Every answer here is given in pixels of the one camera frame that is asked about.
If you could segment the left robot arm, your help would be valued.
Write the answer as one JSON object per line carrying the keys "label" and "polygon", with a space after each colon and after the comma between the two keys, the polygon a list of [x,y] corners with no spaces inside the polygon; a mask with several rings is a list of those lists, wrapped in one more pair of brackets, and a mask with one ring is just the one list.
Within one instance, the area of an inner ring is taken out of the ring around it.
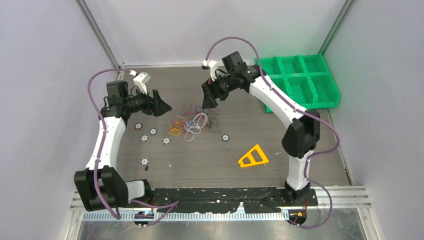
{"label": "left robot arm", "polygon": [[74,183],[86,211],[126,207],[135,200],[141,207],[153,202],[150,184],[145,179],[124,181],[116,170],[123,134],[132,114],[142,112],[159,117],[172,110],[153,89],[152,94],[130,95],[123,80],[106,85],[107,105],[101,110],[99,133],[92,156],[84,170],[74,174]]}

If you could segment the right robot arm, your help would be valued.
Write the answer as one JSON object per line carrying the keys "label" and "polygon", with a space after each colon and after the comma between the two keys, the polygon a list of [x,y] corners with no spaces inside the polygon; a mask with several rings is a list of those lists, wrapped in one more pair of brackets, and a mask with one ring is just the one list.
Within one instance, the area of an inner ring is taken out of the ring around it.
{"label": "right robot arm", "polygon": [[203,60],[201,67],[210,77],[202,83],[203,109],[213,109],[231,91],[243,89],[267,105],[286,128],[281,145],[289,156],[289,171],[284,182],[285,198],[299,205],[306,197],[311,183],[308,180],[309,160],[320,139],[320,114],[307,110],[288,97],[257,64],[247,65],[235,51],[222,58],[226,71],[214,60]]}

